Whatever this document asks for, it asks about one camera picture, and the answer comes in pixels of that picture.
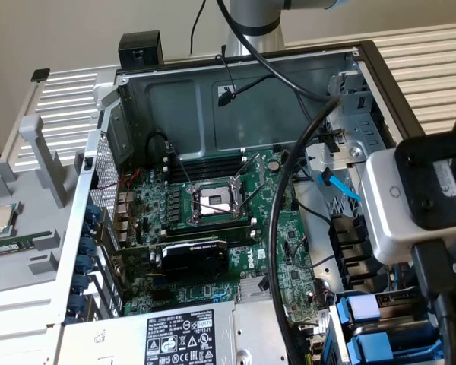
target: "mesh panel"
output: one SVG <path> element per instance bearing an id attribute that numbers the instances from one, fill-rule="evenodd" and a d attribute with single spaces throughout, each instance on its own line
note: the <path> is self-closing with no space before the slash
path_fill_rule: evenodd
<path id="1" fill-rule="evenodd" d="M 119 181 L 119 174 L 116 170 L 112 150 L 109 147 L 106 135 L 101 136 L 98 145 L 97 173 L 98 186 L 108 186 Z M 93 203 L 99 207 L 106 207 L 110 217 L 115 217 L 115 202 L 118 188 L 118 185 L 114 185 L 102 190 L 91 190 Z"/>

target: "green circuit board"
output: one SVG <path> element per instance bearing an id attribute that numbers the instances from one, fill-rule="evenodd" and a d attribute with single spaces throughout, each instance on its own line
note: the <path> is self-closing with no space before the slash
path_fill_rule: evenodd
<path id="1" fill-rule="evenodd" d="M 125 248 L 120 250 L 125 263 L 126 277 L 129 282 L 125 302 L 125 315 L 148 313 L 152 310 L 172 308 L 187 303 L 213 303 L 225 300 L 240 300 L 240 281 L 247 278 L 260 280 L 268 271 L 268 218 L 271 211 L 274 190 L 279 179 L 279 172 L 268 169 L 270 161 L 280 163 L 280 153 L 272 150 L 251 151 L 246 154 L 249 159 L 255 154 L 246 171 L 242 174 L 242 190 L 244 198 L 254 192 L 261 184 L 263 187 L 254 198 L 244 207 L 243 213 L 237 218 L 239 227 L 217 228 L 216 224 L 226 220 L 226 214 L 219 214 L 201 220 L 212 229 L 203 233 L 190 233 L 181 236 L 176 231 L 192 227 L 189 222 L 192 216 L 191 194 L 188 183 L 166 184 L 166 176 L 161 169 L 144 172 L 132 191 L 135 191 L 137 204 L 135 218 L 140 222 L 146 217 L 149 227 L 141 236 L 133 233 L 127 237 Z M 226 177 L 210 179 L 204 186 L 213 188 L 226 185 Z M 297 243 L 305 237 L 299 210 L 291 211 L 290 190 L 287 188 L 284 197 L 283 210 L 280 212 L 277 262 L 280 289 L 287 312 L 293 321 L 302 321 L 317 316 L 316 305 L 307 300 L 307 293 L 314 292 L 313 273 L 311 270 L 296 268 L 287 252 L 284 243 L 294 250 Z M 257 223 L 251 226 L 250 219 Z M 163 227 L 169 235 L 162 239 Z M 215 281 L 168 281 L 155 271 L 149 263 L 150 251 L 160 249 L 171 242 L 181 240 L 213 239 L 229 243 L 229 269 L 217 277 Z M 309 254 L 300 249 L 296 260 L 303 265 L 310 265 Z"/>

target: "wall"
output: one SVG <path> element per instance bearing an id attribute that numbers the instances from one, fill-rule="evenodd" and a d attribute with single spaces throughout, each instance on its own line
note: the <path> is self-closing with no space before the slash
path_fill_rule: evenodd
<path id="1" fill-rule="evenodd" d="M 201 0 L 0 0 L 0 150 L 36 68 L 118 63 L 123 33 L 159 29 L 165 57 L 186 56 Z M 286 41 L 456 22 L 456 0 L 348 0 L 332 11 L 288 11 Z M 198 24 L 195 52 L 214 52 L 227 28 L 214 0 Z"/>

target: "motherboard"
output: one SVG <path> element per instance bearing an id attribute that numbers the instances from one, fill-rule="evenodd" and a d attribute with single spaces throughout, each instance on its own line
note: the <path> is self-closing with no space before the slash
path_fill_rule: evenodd
<path id="1" fill-rule="evenodd" d="M 247 151 L 211 165 L 164 162 L 138 173 L 119 196 L 115 225 L 122 248 L 113 261 L 124 277 L 124 314 L 269 299 L 268 222 L 281 152 Z M 317 317 L 318 306 L 312 270 L 293 262 L 311 265 L 299 208 L 291 203 L 287 187 L 278 275 L 287 313 L 301 322 Z"/>

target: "power supply label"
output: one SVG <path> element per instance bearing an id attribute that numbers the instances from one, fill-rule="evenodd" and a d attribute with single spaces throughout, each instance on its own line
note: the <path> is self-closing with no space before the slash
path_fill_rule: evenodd
<path id="1" fill-rule="evenodd" d="M 147 321 L 145 365 L 216 365 L 214 311 Z"/>

